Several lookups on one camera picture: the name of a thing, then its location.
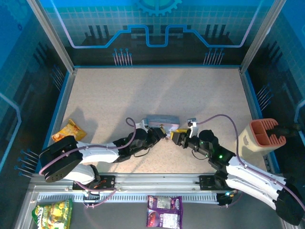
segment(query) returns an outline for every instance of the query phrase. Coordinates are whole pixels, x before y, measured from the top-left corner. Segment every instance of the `beige container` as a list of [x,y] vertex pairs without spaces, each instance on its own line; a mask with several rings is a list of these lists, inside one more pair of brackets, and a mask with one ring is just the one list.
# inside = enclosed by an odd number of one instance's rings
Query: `beige container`
[[244,159],[250,159],[257,154],[266,155],[271,151],[286,144],[286,138],[279,139],[275,135],[268,137],[266,130],[273,129],[278,125],[272,118],[253,120],[238,136],[239,155]]

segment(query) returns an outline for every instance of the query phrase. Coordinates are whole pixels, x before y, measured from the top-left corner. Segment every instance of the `speckled tabletop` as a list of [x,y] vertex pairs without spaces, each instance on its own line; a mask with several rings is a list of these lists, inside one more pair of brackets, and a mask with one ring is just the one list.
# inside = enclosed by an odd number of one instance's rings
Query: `speckled tabletop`
[[[88,133],[83,142],[103,144],[132,132],[126,117],[140,122],[147,114],[179,116],[182,127],[188,118],[203,121],[226,114],[235,121],[238,133],[252,120],[238,69],[79,69],[62,127],[72,118]],[[222,146],[236,152],[229,120],[216,118],[200,127],[204,129],[211,129]],[[265,169],[262,156],[249,162]],[[194,158],[190,149],[170,141],[159,142],[144,157],[131,157],[119,164],[98,163],[97,169],[122,173],[215,171],[207,160]]]

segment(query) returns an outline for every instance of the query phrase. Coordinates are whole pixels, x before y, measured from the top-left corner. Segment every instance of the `snack bag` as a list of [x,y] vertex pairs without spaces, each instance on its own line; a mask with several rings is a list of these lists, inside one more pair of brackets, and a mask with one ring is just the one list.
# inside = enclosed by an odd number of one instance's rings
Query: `snack bag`
[[37,205],[32,217],[38,229],[69,229],[72,199],[50,205]]
[[68,124],[62,130],[52,135],[52,139],[54,142],[58,142],[69,135],[74,136],[76,141],[80,141],[87,135],[87,133],[80,129],[72,119],[69,119]]
[[147,227],[182,229],[182,197],[148,196]]

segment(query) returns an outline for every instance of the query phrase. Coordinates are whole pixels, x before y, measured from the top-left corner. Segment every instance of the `purple snack bag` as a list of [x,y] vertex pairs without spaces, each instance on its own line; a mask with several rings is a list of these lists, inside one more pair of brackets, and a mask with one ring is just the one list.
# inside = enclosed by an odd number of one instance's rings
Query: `purple snack bag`
[[148,196],[147,227],[182,229],[182,197]]

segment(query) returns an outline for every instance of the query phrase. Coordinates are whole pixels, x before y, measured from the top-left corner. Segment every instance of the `green snack bag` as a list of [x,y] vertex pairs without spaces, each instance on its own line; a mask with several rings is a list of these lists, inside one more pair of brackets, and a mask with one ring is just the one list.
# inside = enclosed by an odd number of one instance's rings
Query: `green snack bag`
[[72,199],[49,204],[37,205],[32,216],[38,229],[69,229]]

